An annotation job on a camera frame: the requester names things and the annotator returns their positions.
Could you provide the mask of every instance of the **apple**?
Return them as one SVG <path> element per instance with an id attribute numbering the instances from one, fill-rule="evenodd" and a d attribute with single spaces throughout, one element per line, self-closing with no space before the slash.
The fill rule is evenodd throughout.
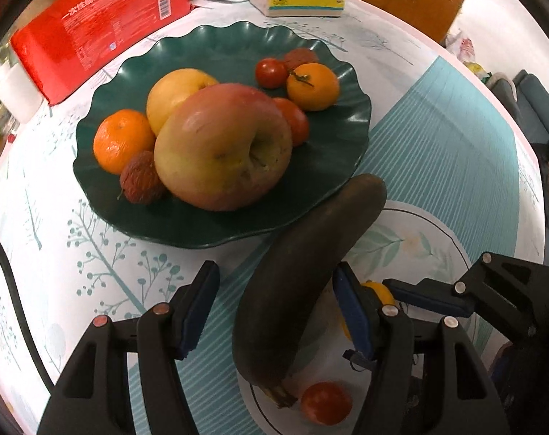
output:
<path id="1" fill-rule="evenodd" d="M 276 103 L 238 83 L 204 88 L 169 117 L 155 143 L 155 169 L 166 188 L 209 211 L 233 211 L 260 199 L 291 160 L 292 135 Z"/>
<path id="2" fill-rule="evenodd" d="M 151 89 L 146 105 L 147 119 L 154 134 L 159 134 L 172 111 L 188 96 L 216 84 L 218 80 L 195 68 L 174 70 L 160 78 Z"/>

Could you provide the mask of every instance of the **white bottle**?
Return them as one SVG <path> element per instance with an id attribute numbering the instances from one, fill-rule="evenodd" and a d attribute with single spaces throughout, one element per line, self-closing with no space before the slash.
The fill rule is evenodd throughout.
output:
<path id="1" fill-rule="evenodd" d="M 21 124 L 28 123 L 43 103 L 43 95 L 20 63 L 0 68 L 0 100 Z"/>

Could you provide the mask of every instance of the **tangerine stem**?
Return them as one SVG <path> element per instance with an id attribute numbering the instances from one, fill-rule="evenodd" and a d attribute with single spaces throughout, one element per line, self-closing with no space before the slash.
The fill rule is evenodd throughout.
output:
<path id="1" fill-rule="evenodd" d="M 302 82 L 302 83 L 306 83 L 307 85 L 311 86 L 314 88 L 314 85 L 312 83 L 309 82 L 310 80 L 310 75 L 298 75 L 294 70 L 290 70 L 290 73 L 291 75 L 293 75 L 293 77 L 298 81 L 298 82 Z"/>

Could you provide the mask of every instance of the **barcode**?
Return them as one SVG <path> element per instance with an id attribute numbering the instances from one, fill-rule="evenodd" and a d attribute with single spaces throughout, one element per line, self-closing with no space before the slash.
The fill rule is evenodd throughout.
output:
<path id="1" fill-rule="evenodd" d="M 167 18 L 172 15 L 172 5 L 169 0 L 158 0 L 159 18 Z"/>

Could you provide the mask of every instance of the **black cable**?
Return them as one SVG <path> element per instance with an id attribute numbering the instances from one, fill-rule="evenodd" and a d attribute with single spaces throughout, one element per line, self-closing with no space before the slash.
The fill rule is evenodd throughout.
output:
<path id="1" fill-rule="evenodd" d="M 49 373 L 47 373 L 47 369 L 43 364 L 43 360 L 41 360 L 41 356 L 39 355 L 39 352 L 35 345 L 35 341 L 33 340 L 33 336 L 31 335 L 29 324 L 27 324 L 27 318 L 24 315 L 23 305 L 21 304 L 20 296 L 18 295 L 17 283 L 14 281 L 13 270 L 11 268 L 11 264 L 9 263 L 9 258 L 7 257 L 7 254 L 5 253 L 5 250 L 1 242 L 0 242 L 0 265 L 5 275 L 5 281 L 7 282 L 9 295 L 11 296 L 11 301 L 13 303 L 14 313 L 17 316 L 18 326 L 20 327 L 21 333 L 23 334 L 25 345 L 27 346 L 27 349 L 31 354 L 31 359 L 35 364 L 35 368 L 37 369 L 39 376 L 43 380 L 43 383 L 45 384 L 47 391 L 51 393 L 55 385 L 53 384 L 53 381 L 51 380 Z"/>

